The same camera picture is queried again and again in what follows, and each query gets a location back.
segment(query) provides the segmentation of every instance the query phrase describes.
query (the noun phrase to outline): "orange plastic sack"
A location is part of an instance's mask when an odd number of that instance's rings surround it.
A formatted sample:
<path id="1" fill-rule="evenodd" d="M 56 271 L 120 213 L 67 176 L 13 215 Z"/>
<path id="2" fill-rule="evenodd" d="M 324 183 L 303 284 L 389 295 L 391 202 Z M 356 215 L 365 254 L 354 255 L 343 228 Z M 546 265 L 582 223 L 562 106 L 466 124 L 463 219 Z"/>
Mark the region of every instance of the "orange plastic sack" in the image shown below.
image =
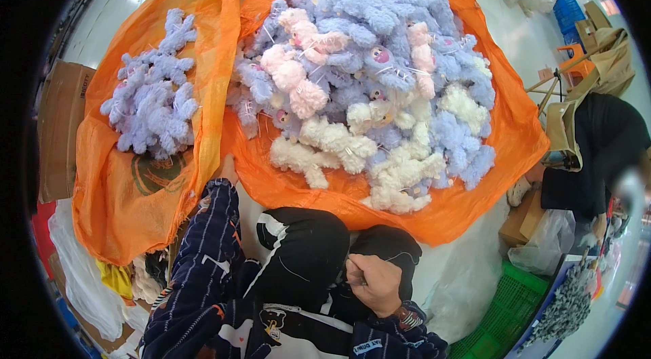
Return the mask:
<path id="1" fill-rule="evenodd" d="M 250 36 L 269 14 L 272 0 L 245 0 L 241 8 L 240 38 Z M 452 188 L 434 190 L 432 202 L 411 215 L 393 215 L 375 211 L 359 200 L 369 194 L 364 174 L 349 176 L 343 169 L 327 173 L 327 191 L 311 190 L 305 178 L 292 172 L 281 172 L 269 162 L 269 148 L 279 131 L 268 118 L 259 117 L 261 134 L 247 140 L 237 117 L 224 115 L 222 151 L 233 152 L 242 185 L 251 198 L 265 207 L 296 206 L 324 209 L 335 213 L 352 230 L 371 225 L 388 224 L 402 227 L 417 240 L 432 246 L 455 240 L 498 200 L 549 146 L 538 121 L 537 109 L 525 94 L 521 79 L 509 65 L 502 51 L 491 38 L 484 14 L 475 0 L 450 0 L 452 9 L 464 23 L 466 33 L 476 35 L 476 50 L 491 62 L 495 108 L 491 111 L 493 133 L 486 141 L 495 148 L 495 167 L 472 191 L 466 191 L 457 180 Z"/>
<path id="2" fill-rule="evenodd" d="M 167 10 L 196 15 L 197 41 L 188 73 L 202 108 L 192 119 L 195 145 L 157 161 L 122 153 L 119 137 L 100 115 L 118 84 L 122 54 L 140 54 L 165 37 Z M 86 91 L 85 119 L 77 130 L 77 178 L 72 198 L 75 235 L 94 257 L 123 266 L 148 250 L 170 244 L 219 166 L 226 87 L 240 33 L 240 0 L 146 0 L 120 26 Z"/>

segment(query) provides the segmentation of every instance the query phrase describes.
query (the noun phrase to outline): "pink plush toy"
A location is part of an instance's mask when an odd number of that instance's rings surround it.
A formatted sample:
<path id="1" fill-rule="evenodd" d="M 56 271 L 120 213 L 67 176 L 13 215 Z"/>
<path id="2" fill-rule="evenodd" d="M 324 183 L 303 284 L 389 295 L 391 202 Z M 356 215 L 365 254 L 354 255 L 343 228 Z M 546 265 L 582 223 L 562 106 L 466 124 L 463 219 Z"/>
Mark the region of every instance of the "pink plush toy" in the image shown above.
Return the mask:
<path id="1" fill-rule="evenodd" d="M 300 46 L 305 58 L 317 65 L 325 65 L 328 56 L 344 49 L 350 40 L 342 32 L 319 34 L 316 25 L 308 20 L 304 9 L 285 10 L 278 16 L 278 23 L 290 33 L 294 40 L 292 45 Z"/>
<path id="2" fill-rule="evenodd" d="M 276 44 L 262 55 L 260 65 L 272 76 L 276 87 L 289 95 L 292 111 L 300 118 L 310 118 L 328 102 L 328 95 L 307 80 L 307 72 L 300 62 L 294 60 L 296 51 L 285 51 Z"/>
<path id="3" fill-rule="evenodd" d="M 432 36 L 427 32 L 427 24 L 425 22 L 407 24 L 407 39 L 411 46 L 411 62 L 417 68 L 416 86 L 425 99 L 431 99 L 435 94 L 432 80 L 435 59 L 430 48 Z"/>

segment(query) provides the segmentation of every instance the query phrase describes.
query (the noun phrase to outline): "orange plastic stool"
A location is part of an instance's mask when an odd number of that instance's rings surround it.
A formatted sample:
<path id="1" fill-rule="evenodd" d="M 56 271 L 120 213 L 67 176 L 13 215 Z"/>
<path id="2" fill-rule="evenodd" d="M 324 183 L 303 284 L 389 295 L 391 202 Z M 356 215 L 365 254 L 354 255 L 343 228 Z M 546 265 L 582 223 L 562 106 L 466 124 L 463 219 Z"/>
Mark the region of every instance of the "orange plastic stool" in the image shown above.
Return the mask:
<path id="1" fill-rule="evenodd" d="M 569 51 L 572 50 L 574 52 L 574 55 L 581 56 L 583 55 L 583 47 L 581 44 L 571 44 L 571 45 L 564 45 L 560 46 L 557 48 L 558 51 Z M 571 58 L 563 63 L 561 63 L 558 68 L 563 69 L 565 68 L 568 64 L 570 64 L 574 59 Z M 574 67 L 571 67 L 570 69 L 566 70 L 563 72 L 565 77 L 570 81 L 571 86 L 577 86 L 579 82 L 583 80 L 583 78 L 587 77 L 590 71 L 594 69 L 594 64 L 590 60 L 583 60 L 579 62 L 578 64 L 574 65 Z"/>

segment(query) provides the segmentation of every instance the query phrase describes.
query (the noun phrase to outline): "person's left hand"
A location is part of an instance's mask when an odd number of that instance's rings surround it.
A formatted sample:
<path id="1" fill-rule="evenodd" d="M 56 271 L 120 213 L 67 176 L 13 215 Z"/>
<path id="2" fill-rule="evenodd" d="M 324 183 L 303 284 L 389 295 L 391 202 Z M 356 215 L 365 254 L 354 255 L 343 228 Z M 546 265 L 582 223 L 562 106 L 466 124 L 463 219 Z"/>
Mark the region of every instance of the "person's left hand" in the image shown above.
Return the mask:
<path id="1" fill-rule="evenodd" d="M 217 168 L 215 174 L 210 177 L 210 179 L 215 178 L 225 178 L 231 182 L 232 186 L 235 186 L 238 181 L 240 181 L 240 176 L 235 171 L 235 158 L 232 154 L 227 154 L 226 157 L 221 161 L 221 166 Z"/>

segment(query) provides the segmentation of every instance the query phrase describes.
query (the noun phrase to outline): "black garment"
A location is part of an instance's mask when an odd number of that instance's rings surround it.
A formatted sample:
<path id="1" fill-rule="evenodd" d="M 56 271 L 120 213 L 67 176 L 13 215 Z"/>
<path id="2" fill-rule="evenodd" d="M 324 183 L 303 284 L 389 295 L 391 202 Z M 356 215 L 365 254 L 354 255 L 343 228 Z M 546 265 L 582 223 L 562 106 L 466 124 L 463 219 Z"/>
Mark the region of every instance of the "black garment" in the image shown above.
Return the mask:
<path id="1" fill-rule="evenodd" d="M 614 180 L 639 163 L 651 138 L 639 112 L 612 95 L 588 94 L 574 123 L 583 168 L 576 173 L 546 169 L 540 206 L 570 210 L 578 222 L 590 222 L 606 212 Z"/>
<path id="2" fill-rule="evenodd" d="M 251 286 L 252 294 L 263 302 L 299 306 L 316 313 L 330 295 L 330 317 L 349 324 L 369 318 L 370 309 L 354 296 L 349 284 L 342 281 L 331 288 L 338 277 L 346 280 L 344 262 L 350 234 L 344 223 L 316 209 L 282 207 L 265 213 L 286 225 L 286 235 Z M 263 244 L 276 240 L 260 225 L 258 236 Z M 377 255 L 400 267 L 400 299 L 411 298 L 411 279 L 422 250 L 407 232 L 375 225 L 359 233 L 350 253 Z"/>

